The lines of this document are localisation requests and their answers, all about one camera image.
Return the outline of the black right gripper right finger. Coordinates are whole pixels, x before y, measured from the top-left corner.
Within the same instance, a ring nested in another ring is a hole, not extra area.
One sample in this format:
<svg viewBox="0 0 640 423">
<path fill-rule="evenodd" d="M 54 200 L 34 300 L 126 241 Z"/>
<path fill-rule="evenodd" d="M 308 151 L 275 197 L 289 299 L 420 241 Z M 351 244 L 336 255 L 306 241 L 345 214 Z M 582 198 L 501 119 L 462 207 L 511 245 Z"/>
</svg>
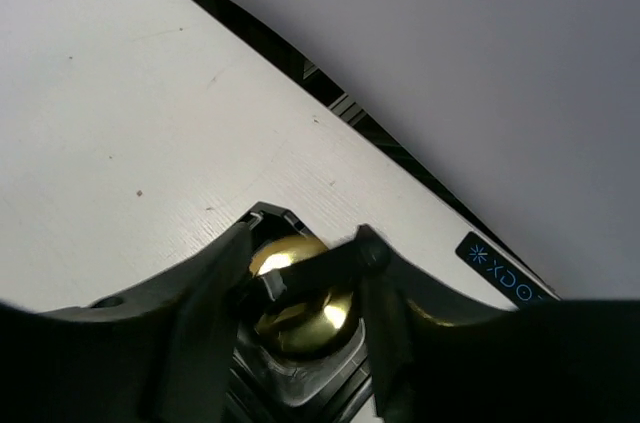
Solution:
<svg viewBox="0 0 640 423">
<path fill-rule="evenodd" d="M 386 422 L 635 422 L 639 305 L 547 301 L 498 310 L 357 232 L 377 415 Z"/>
</svg>

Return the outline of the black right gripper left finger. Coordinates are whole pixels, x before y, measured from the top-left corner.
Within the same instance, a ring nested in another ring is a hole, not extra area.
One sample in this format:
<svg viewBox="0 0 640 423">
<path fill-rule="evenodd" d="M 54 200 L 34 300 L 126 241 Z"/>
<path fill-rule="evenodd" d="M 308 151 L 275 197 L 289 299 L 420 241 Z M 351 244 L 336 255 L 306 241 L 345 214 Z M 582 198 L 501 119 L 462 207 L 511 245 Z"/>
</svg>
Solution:
<svg viewBox="0 0 640 423">
<path fill-rule="evenodd" d="M 237 223 L 187 260 L 89 307 L 1 308 L 5 422 L 218 422 L 251 260 Z"/>
</svg>

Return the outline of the dark liquid glass cruet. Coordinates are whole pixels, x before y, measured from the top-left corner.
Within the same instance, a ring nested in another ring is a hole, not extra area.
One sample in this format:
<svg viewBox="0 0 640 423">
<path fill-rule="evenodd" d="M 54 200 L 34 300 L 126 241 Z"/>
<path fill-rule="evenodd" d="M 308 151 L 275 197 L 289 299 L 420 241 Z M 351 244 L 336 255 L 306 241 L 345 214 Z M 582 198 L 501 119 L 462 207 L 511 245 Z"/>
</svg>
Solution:
<svg viewBox="0 0 640 423">
<path fill-rule="evenodd" d="M 352 421 L 372 396 L 365 336 L 341 287 L 241 324 L 224 421 Z"/>
</svg>

